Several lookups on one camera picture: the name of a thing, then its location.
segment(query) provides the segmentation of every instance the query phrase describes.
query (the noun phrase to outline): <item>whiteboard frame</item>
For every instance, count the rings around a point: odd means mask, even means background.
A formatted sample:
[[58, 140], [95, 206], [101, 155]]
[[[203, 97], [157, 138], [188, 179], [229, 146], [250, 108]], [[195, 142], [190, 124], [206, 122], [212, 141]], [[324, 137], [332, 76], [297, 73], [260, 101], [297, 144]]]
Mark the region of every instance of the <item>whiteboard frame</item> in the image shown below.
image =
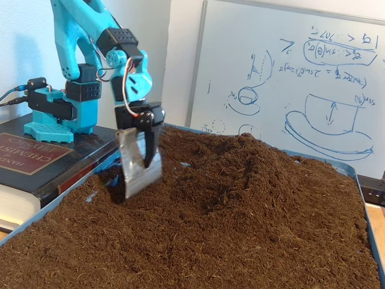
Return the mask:
[[257, 7], [262, 7], [262, 8], [270, 8], [270, 9], [283, 10], [283, 11], [288, 11], [288, 12], [311, 14], [311, 15], [321, 16], [321, 17], [326, 17], [326, 18], [335, 18], [335, 19], [341, 19], [341, 20], [349, 20], [349, 21], [385, 26], [385, 19], [376, 19], [376, 18], [371, 19], [371, 18], [367, 18], [367, 17], [355, 16], [355, 15], [350, 15], [350, 14], [339, 14], [339, 13], [333, 13], [333, 12], [326, 12], [323, 10], [315, 10], [315, 9], [309, 9], [309, 8], [298, 8], [298, 7], [294, 7], [294, 6], [270, 4], [270, 3], [266, 3], [266, 2], [259, 2], [259, 1], [252, 1], [252, 0], [204, 0], [203, 1], [202, 19], [201, 19], [201, 23], [200, 23], [198, 53], [197, 53], [195, 69], [194, 69], [195, 70], [194, 71], [194, 80], [192, 81], [193, 85], [192, 85], [190, 102], [189, 102], [189, 109], [188, 109], [188, 115], [187, 115], [188, 117], [186, 120], [186, 126], [188, 128], [190, 128], [190, 126], [191, 126], [191, 119], [193, 117], [192, 111], [193, 111], [195, 91], [196, 91], [196, 86], [197, 86], [200, 53], [202, 50], [203, 35], [205, 33], [206, 13], [207, 13], [207, 7], [208, 7], [209, 1], [229, 2], [229, 3], [234, 3], [234, 4], [257, 6]]

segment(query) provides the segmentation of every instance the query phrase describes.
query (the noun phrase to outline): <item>blue tray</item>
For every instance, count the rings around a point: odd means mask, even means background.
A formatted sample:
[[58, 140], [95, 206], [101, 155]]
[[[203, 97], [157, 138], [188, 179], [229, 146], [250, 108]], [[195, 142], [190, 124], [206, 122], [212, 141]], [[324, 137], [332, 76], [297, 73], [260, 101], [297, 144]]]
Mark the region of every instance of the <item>blue tray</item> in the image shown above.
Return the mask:
[[[170, 126], [170, 127], [174, 127], [174, 128], [177, 128], [177, 129], [181, 129], [181, 130], [184, 130], [184, 131], [191, 131], [191, 132], [194, 132], [194, 133], [197, 133], [197, 134], [207, 134], [207, 132], [203, 132], [203, 131], [198, 131], [198, 130], [195, 130], [195, 129], [189, 129], [189, 128], [185, 128], [185, 127], [182, 127], [182, 126], [174, 126], [174, 125], [167, 125], [167, 126]], [[294, 155], [298, 155], [298, 156], [301, 156], [301, 157], [304, 157], [304, 158], [312, 158], [314, 160], [319, 160], [319, 161], [322, 161], [322, 162], [326, 162], [326, 163], [329, 163], [331, 164], [339, 173], [345, 175], [345, 176], [349, 176], [351, 178], [353, 178], [356, 183], [358, 184], [359, 186], [359, 189], [360, 189], [360, 193], [361, 193], [361, 197], [362, 197], [362, 200], [363, 202], [365, 202], [364, 198], [363, 198], [363, 194], [362, 194], [362, 191], [361, 191], [361, 186], [360, 186], [360, 183], [359, 183], [359, 179], [358, 179], [358, 176], [355, 172], [355, 170], [345, 164], [345, 163], [341, 163], [339, 161], [332, 161], [332, 160], [327, 160], [325, 158], [318, 158], [318, 157], [314, 157], [314, 156], [311, 156], [311, 155], [306, 155], [306, 154], [301, 154], [301, 153], [298, 153], [298, 152], [292, 152], [292, 151], [286, 151], [284, 149], [282, 149], [281, 151], [283, 152], [286, 152], [288, 155], [291, 155], [291, 156], [294, 156]], [[116, 152], [114, 155], [110, 156], [107, 160], [105, 160], [102, 164], [100, 164], [98, 167], [96, 167], [92, 172], [90, 172], [89, 174], [85, 175], [81, 180], [79, 180], [76, 184], [74, 184], [72, 187], [70, 187], [68, 190], [66, 190], [63, 194], [61, 194], [60, 196], [58, 196], [55, 200], [53, 200], [50, 204], [48, 204], [47, 206], [45, 206], [43, 209], [41, 209], [36, 215], [34, 215], [32, 218], [30, 218], [27, 222], [25, 222], [24, 224], [22, 224], [21, 226], [19, 226], [15, 231], [13, 231], [11, 234], [9, 234], [7, 237], [5, 237], [2, 241], [0, 241], [0, 247], [2, 245], [4, 245], [9, 239], [13, 238], [14, 236], [16, 236], [17, 234], [21, 233], [22, 231], [24, 231], [27, 227], [29, 227], [32, 223], [34, 222], [38, 222], [40, 219], [42, 219], [48, 212], [50, 211], [53, 211], [57, 206], [59, 206], [59, 204], [61, 203], [61, 201], [76, 187], [80, 186], [81, 184], [83, 184], [85, 182], [85, 180], [92, 174], [94, 173], [97, 173], [97, 172], [100, 172], [101, 170], [104, 170], [106, 169], [108, 166], [112, 165], [112, 163], [119, 157], [119, 153]], [[384, 271], [384, 267], [383, 267], [383, 263], [382, 263], [382, 260], [381, 260], [381, 257], [380, 257], [380, 254], [379, 254], [379, 251], [378, 251], [378, 246], [377, 246], [377, 242], [374, 238], [374, 235], [373, 235], [373, 227], [372, 227], [372, 223], [371, 223], [371, 220], [370, 220], [370, 217], [369, 217], [369, 214], [368, 214], [368, 211], [366, 210], [365, 208], [365, 213], [366, 213], [366, 220], [368, 221], [368, 234], [369, 234], [369, 241], [371, 243], [371, 246], [372, 246], [372, 251], [373, 251], [373, 255], [374, 255], [374, 258], [378, 264], [378, 272], [380, 274], [380, 281], [381, 281], [381, 287], [383, 289], [385, 289], [385, 271]]]

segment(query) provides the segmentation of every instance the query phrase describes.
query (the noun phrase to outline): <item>mound of soil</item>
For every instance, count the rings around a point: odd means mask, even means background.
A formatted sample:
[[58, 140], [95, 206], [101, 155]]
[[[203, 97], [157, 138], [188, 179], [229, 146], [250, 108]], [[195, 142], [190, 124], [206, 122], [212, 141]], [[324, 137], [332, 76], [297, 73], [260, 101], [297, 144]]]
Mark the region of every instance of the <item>mound of soil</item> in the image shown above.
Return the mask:
[[3, 288], [380, 288], [353, 179], [255, 140], [166, 128], [127, 202], [92, 176], [0, 249]]

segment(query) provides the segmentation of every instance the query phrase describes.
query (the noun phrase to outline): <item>metal scoop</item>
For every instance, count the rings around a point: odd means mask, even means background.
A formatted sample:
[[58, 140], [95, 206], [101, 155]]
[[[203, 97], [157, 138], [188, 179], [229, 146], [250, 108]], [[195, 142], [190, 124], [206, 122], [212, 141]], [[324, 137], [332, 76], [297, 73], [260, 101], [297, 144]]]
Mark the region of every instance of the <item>metal scoop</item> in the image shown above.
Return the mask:
[[125, 174], [126, 199], [128, 199], [161, 178], [162, 160], [157, 148], [150, 166], [146, 168], [144, 164], [146, 156], [144, 132], [136, 128], [129, 128], [119, 131], [117, 136], [123, 173]]

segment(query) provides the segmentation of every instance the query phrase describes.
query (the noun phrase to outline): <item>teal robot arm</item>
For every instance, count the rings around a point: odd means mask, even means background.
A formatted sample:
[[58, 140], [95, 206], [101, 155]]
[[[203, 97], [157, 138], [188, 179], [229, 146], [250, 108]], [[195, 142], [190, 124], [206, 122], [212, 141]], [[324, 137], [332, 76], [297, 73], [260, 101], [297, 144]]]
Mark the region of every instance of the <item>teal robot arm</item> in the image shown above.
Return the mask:
[[[144, 133], [145, 167], [159, 144], [164, 122], [161, 103], [148, 103], [152, 88], [147, 54], [138, 40], [123, 29], [100, 0], [51, 0], [55, 43], [66, 89], [47, 86], [45, 78], [28, 82], [27, 102], [33, 121], [24, 132], [39, 141], [72, 142], [77, 133], [91, 134], [97, 124], [97, 105], [102, 96], [103, 63], [113, 70], [108, 80], [115, 100], [118, 129], [136, 128]], [[77, 63], [76, 47], [85, 63]]]
[[[76, 45], [84, 55], [85, 62], [102, 68], [100, 56], [106, 58], [114, 69], [112, 85], [118, 91], [125, 66], [130, 58], [136, 68], [135, 75], [127, 79], [130, 102], [146, 97], [152, 88], [152, 79], [147, 71], [147, 54], [139, 51], [138, 41], [128, 29], [123, 29], [104, 7], [100, 0], [51, 0], [55, 22], [55, 42], [63, 76], [76, 80], [80, 76], [76, 62]], [[117, 104], [123, 100], [118, 93]]]

